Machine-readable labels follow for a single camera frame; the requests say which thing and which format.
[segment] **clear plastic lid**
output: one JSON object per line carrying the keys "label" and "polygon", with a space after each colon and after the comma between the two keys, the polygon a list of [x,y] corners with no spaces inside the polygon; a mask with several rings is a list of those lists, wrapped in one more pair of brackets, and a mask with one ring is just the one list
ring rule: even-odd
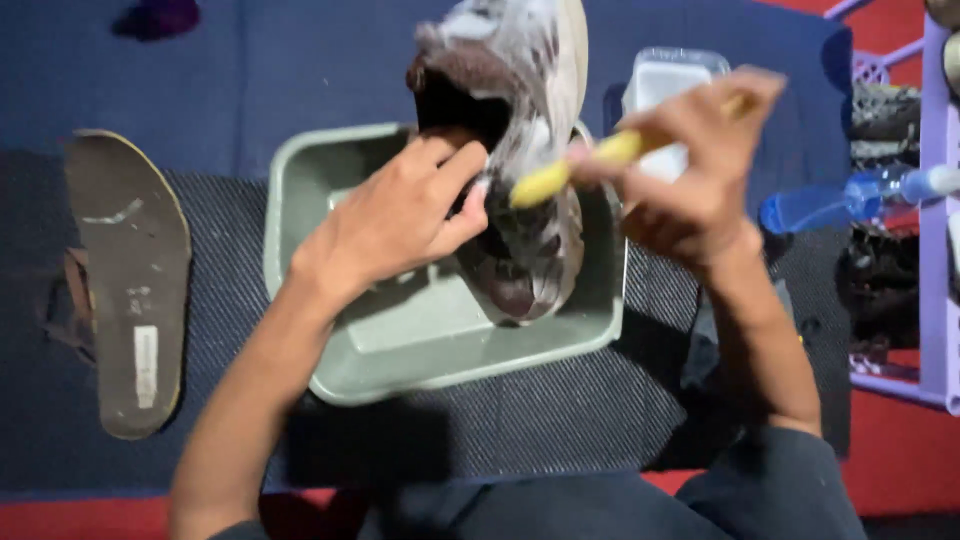
{"label": "clear plastic lid", "polygon": [[[722,56],[696,49],[651,47],[636,55],[634,73],[623,94],[623,113],[649,110],[663,100],[730,72]],[[640,160],[644,172],[674,182],[687,166],[686,147],[671,144]]]}

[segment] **shoe insole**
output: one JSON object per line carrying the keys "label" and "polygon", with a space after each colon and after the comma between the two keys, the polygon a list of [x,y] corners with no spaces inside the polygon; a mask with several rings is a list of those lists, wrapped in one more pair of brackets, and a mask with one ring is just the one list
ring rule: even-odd
{"label": "shoe insole", "polygon": [[100,421],[145,437],[180,393],[190,232],[163,175],[120,135],[77,131],[66,180],[89,253]]}

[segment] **sneaker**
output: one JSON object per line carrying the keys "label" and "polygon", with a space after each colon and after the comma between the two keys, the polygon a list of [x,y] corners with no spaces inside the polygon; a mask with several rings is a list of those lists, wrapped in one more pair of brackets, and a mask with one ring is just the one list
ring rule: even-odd
{"label": "sneaker", "polygon": [[466,0],[442,22],[420,24],[416,40],[407,85],[420,129],[472,129],[490,154],[473,180],[487,188],[490,226],[458,250],[464,273],[508,320],[524,324],[555,312],[583,262],[576,192],[511,209],[510,191],[521,176],[560,159],[574,132],[587,90],[583,5]]}

